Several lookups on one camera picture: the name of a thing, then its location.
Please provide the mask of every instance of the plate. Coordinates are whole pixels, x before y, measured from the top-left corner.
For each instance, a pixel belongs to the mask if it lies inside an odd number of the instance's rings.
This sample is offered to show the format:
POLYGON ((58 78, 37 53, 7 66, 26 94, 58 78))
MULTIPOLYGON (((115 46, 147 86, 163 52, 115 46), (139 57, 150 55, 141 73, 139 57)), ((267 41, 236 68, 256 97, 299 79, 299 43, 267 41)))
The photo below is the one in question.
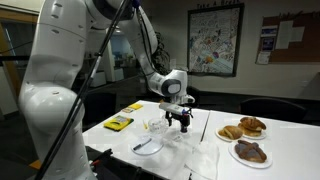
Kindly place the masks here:
POLYGON ((239 158, 239 155, 236 153, 236 151, 234 150, 234 146, 237 145, 238 142, 234 141, 230 144, 229 146, 229 153, 231 154, 231 156, 236 159, 237 161, 239 161, 240 163, 252 167, 252 168, 258 168, 258 169, 264 169, 264 168, 268 168, 269 166, 271 166, 272 164, 272 156, 270 155, 270 153, 267 153, 264 151, 264 153, 267 155, 267 160, 264 163, 256 163, 256 162, 251 162, 251 161, 247 161, 244 159, 239 158))
POLYGON ((220 139, 222 139, 222 140, 224 140, 224 141, 227 141, 227 142, 232 142, 232 141, 241 139, 241 137, 240 137, 239 139, 229 139, 229 138, 227 138, 227 137, 225 137, 225 136, 221 136, 221 135, 219 134, 219 131, 220 131, 221 129, 223 129, 223 128, 217 128, 217 129, 216 129, 216 135, 218 136, 218 138, 220 138, 220 139))
POLYGON ((265 131, 261 131, 261 135, 260 136, 248 136, 243 134, 243 137, 247 138, 247 139, 253 139, 253 140, 260 140, 260 139, 264 139, 267 137, 267 133, 265 131))
POLYGON ((163 147, 161 138, 155 136, 140 136, 135 142, 130 145, 130 149, 142 156, 151 155, 160 151, 163 147), (139 149, 135 149, 139 144, 143 144, 139 149))

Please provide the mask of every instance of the robotic arm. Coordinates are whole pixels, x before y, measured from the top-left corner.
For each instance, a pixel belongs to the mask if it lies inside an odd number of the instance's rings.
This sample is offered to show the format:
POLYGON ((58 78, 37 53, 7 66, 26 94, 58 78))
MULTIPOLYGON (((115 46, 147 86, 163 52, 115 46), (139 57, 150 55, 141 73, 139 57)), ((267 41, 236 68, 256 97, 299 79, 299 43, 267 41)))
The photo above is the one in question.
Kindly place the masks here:
MULTIPOLYGON (((118 0, 44 2, 19 96, 20 108, 41 162, 77 97, 70 88, 82 67, 89 29, 107 28, 120 4, 118 0)), ((162 76, 154 71, 150 55, 157 45, 156 36, 138 2, 134 1, 133 6, 136 11, 128 6, 119 26, 136 53, 149 88, 160 95, 171 97, 174 104, 194 102, 186 93, 186 72, 173 70, 169 75, 162 76), (144 22, 145 28, 142 30, 139 21, 144 22), (149 39, 149 48, 144 47, 145 37, 149 39)), ((89 167, 82 138, 83 115, 82 106, 45 174, 46 179, 96 179, 89 167)))

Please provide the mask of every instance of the wall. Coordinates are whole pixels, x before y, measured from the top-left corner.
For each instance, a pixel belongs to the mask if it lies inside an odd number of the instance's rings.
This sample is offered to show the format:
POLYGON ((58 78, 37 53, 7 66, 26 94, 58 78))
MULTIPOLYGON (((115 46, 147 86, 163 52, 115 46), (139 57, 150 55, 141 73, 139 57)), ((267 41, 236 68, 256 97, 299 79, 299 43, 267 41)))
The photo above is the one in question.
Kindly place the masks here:
POLYGON ((0 0, 0 4, 32 11, 40 11, 44 1, 45 0, 0 0))
MULTIPOLYGON (((150 0, 143 8, 151 17, 155 31, 164 36, 165 49, 177 66, 187 66, 188 10, 210 0, 150 0)), ((265 95, 320 100, 319 94, 301 96, 305 87, 320 71, 319 63, 256 65, 262 17, 279 13, 319 11, 319 0, 246 0, 237 76, 189 76, 189 84, 204 91, 265 95)))
POLYGON ((0 67, 0 109, 3 115, 18 110, 3 67, 0 67))
MULTIPOLYGON (((43 2, 44 0, 0 0, 0 5, 40 11, 43 2)), ((0 67, 0 94, 0 109, 3 115, 18 110, 15 96, 12 94, 3 67, 0 67)))

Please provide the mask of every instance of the table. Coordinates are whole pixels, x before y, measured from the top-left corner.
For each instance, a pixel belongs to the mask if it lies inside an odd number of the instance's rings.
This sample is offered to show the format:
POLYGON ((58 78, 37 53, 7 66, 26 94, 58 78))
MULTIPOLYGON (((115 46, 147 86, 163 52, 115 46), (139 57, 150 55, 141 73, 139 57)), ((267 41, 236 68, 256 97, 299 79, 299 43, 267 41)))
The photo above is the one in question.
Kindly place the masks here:
MULTIPOLYGON (((131 151, 129 145, 139 136, 147 133, 143 128, 143 121, 147 122, 149 119, 162 117, 165 112, 159 109, 159 103, 148 101, 138 101, 137 103, 142 104, 143 108, 131 113, 118 112, 110 117, 113 118, 118 115, 130 117, 134 119, 133 123, 120 132, 114 132, 103 128, 105 122, 103 121, 83 133, 85 145, 101 152, 112 148, 113 157, 163 178, 181 179, 180 177, 186 177, 187 179, 190 170, 184 167, 186 157, 191 153, 193 146, 199 144, 210 112, 193 109, 193 118, 188 127, 188 134, 183 135, 183 141, 173 143, 172 141, 166 141, 165 146, 156 154, 138 156, 131 151)), ((180 135, 180 123, 173 121, 164 138, 170 140, 177 135, 180 135)))
POLYGON ((266 118, 258 118, 266 126, 266 138, 249 140, 259 143, 271 153, 273 163, 266 169, 255 169, 241 164, 228 152, 229 142, 215 135, 216 128, 237 125, 243 115, 210 111, 203 141, 216 143, 220 157, 218 179, 319 179, 320 128, 266 118))

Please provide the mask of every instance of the picture frame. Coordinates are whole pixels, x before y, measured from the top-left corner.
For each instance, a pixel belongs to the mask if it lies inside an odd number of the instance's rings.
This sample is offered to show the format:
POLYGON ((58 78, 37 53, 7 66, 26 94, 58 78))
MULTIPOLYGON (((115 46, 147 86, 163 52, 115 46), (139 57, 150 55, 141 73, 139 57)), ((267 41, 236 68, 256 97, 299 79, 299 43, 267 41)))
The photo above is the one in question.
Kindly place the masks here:
POLYGON ((235 77, 244 4, 188 11, 188 74, 235 77))

